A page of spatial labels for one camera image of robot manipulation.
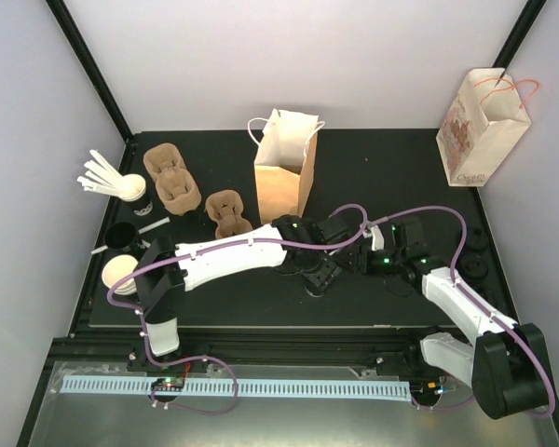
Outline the left black corner post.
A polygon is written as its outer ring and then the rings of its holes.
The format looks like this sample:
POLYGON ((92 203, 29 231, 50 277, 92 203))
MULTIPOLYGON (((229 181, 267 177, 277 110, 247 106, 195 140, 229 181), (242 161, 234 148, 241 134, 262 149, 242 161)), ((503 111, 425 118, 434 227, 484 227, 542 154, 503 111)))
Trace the left black corner post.
POLYGON ((59 24, 67 42, 80 62, 122 140, 124 142, 131 140, 133 132, 103 77, 102 71, 94 60, 89 46, 76 25, 69 8, 63 0, 46 0, 46 4, 59 24))

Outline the white wrapped straw on table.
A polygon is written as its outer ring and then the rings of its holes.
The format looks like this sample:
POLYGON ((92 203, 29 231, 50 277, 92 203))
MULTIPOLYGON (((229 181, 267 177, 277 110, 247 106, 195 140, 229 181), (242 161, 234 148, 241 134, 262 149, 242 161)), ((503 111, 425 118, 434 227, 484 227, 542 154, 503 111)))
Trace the white wrapped straw on table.
MULTIPOLYGON (((142 235, 142 234, 144 234, 144 233, 147 233, 147 232, 149 232, 149 231, 151 231, 151 230, 153 230, 153 229, 155 229, 155 228, 158 228, 158 227, 160 227, 160 226, 163 225, 163 224, 167 224, 167 223, 169 223, 169 222, 170 222, 170 218, 169 218, 169 217, 166 217, 166 218, 160 219, 160 220, 158 220, 158 221, 156 221, 156 222, 154 222, 154 223, 150 223, 149 225, 147 225, 147 226, 145 226, 145 227, 143 227, 143 228, 140 228, 140 229, 138 229, 137 231, 138 231, 138 234, 139 234, 139 235, 142 235)), ((100 252, 105 251, 105 250, 108 249, 108 248, 109 248, 109 246, 108 246, 107 244, 106 244, 106 245, 102 245, 102 246, 100 246, 100 247, 98 247, 98 248, 92 250, 92 251, 90 252, 90 254, 92 254, 92 255, 93 255, 93 254, 97 254, 97 253, 100 253, 100 252)))

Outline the white printed paper bag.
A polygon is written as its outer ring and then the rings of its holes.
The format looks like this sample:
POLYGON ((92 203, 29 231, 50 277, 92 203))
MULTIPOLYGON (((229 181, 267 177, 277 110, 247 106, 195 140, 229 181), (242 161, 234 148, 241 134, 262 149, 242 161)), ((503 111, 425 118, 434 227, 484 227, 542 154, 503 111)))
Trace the white printed paper bag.
POLYGON ((470 70, 438 130, 438 145, 447 182, 452 187, 482 187, 531 126, 520 86, 502 68, 470 70))

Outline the bundle of white wrapped straws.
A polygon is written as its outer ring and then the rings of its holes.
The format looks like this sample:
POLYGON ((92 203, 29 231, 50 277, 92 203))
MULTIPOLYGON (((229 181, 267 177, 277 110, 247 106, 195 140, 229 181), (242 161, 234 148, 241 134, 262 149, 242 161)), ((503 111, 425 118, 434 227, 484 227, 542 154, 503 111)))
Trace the bundle of white wrapped straws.
POLYGON ((91 160, 84 164, 86 172, 76 181, 85 191, 120 196, 128 191, 123 176, 97 151, 90 150, 91 160))

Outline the black paper cup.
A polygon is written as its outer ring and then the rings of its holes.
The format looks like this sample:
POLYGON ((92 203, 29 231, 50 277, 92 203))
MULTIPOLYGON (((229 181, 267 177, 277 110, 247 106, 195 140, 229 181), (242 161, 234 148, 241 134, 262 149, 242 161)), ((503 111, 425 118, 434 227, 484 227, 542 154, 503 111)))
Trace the black paper cup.
POLYGON ((138 229, 129 222, 109 226, 104 234, 104 245, 108 249, 123 253, 138 253, 144 249, 138 229))

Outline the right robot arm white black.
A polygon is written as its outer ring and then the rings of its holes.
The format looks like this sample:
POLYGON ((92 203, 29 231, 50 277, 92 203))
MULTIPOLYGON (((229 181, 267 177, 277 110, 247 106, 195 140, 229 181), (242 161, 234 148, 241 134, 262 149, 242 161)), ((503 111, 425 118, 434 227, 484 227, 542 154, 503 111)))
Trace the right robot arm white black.
POLYGON ((429 255, 417 218, 392 223, 390 233, 391 249, 374 243, 351 245, 337 252, 337 261, 352 273, 400 278, 438 306, 466 337, 459 341, 448 332, 426 336, 405 351, 407 369, 425 375, 436 367, 450 374, 471 388, 492 419, 553 409, 554 389, 540 329, 504 315, 444 261, 429 255))

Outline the right black corner post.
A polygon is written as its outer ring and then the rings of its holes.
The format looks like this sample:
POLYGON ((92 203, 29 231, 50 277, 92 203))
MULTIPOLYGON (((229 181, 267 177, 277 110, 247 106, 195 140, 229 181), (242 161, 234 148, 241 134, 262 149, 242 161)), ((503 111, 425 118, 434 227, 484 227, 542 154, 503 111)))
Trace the right black corner post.
POLYGON ((546 0, 527 0, 525 2, 521 13, 492 64, 493 68, 503 68, 506 70, 510 66, 546 3, 546 0))

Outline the black corner post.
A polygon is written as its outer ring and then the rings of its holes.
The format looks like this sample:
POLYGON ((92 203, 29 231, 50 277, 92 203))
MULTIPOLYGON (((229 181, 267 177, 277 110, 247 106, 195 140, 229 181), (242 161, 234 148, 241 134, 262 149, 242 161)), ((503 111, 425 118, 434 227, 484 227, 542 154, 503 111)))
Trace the black corner post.
POLYGON ((67 42, 80 62, 122 140, 124 142, 131 140, 133 132, 103 77, 102 71, 94 60, 89 46, 76 25, 69 8, 63 0, 46 0, 46 4, 59 24, 67 42))
POLYGON ((546 3, 546 0, 527 0, 525 2, 521 13, 492 64, 493 68, 503 68, 506 70, 510 66, 546 3))

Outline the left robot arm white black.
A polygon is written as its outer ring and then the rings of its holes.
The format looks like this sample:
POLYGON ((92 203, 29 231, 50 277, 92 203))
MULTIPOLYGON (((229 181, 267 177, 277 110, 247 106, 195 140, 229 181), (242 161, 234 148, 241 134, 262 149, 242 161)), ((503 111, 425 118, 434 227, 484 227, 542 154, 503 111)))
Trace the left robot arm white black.
POLYGON ((148 359, 162 372, 180 364, 175 300, 185 293, 218 278, 269 267, 282 275, 300 275, 306 291, 321 296, 341 272, 330 252, 346 247, 350 238, 346 223, 337 215, 318 223, 285 215, 225 240, 177 247, 167 237, 153 242, 134 279, 150 348, 148 359))

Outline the black aluminium frame rail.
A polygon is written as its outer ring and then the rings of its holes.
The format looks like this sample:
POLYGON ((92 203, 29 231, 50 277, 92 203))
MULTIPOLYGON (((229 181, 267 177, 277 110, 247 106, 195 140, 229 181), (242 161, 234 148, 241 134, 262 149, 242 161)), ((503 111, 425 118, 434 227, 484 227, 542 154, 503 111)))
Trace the black aluminium frame rail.
MULTIPOLYGON (((206 355, 229 365, 369 367, 383 372, 422 375, 429 370, 421 359, 419 342, 427 335, 449 332, 467 338, 453 327, 372 328, 333 330, 180 329, 180 347, 157 357, 165 364, 206 355)), ((49 361, 105 361, 129 364, 134 371, 154 372, 143 338, 130 330, 77 332, 56 338, 49 361)))

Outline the brown paper bag white handles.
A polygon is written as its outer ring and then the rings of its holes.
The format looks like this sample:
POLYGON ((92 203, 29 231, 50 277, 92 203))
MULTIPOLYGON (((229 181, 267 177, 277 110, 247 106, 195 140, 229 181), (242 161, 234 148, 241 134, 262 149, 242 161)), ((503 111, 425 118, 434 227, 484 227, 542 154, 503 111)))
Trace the brown paper bag white handles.
POLYGON ((257 146, 253 170, 263 224, 285 214, 304 214, 324 125, 316 115, 278 109, 268 118, 248 121, 247 131, 257 146))

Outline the paper cup holding stirrers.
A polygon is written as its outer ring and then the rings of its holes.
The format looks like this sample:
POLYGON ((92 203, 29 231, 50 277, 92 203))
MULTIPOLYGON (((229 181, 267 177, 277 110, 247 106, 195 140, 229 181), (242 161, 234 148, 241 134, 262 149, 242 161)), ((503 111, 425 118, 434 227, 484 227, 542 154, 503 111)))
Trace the paper cup holding stirrers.
POLYGON ((119 198, 130 206, 139 217, 146 216, 153 209, 153 202, 147 192, 146 180, 139 174, 127 174, 122 177, 124 189, 119 198))

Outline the small green circuit board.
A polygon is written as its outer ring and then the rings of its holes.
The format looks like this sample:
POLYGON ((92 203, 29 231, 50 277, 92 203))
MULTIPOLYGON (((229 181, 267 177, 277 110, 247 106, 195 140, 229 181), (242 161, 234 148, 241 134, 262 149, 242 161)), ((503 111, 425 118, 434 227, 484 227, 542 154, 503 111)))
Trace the small green circuit board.
POLYGON ((152 385, 151 390, 180 392, 184 388, 183 377, 158 378, 152 385))

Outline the stacked brown pulp cup carriers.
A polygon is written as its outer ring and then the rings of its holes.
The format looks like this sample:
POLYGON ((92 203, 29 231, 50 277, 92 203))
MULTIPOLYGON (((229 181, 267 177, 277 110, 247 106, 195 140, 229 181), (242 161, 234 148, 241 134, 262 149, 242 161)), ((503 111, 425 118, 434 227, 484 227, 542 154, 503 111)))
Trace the stacked brown pulp cup carriers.
POLYGON ((197 183, 174 144, 165 142, 149 149, 143 164, 166 211, 183 216, 198 208, 201 194, 197 183))

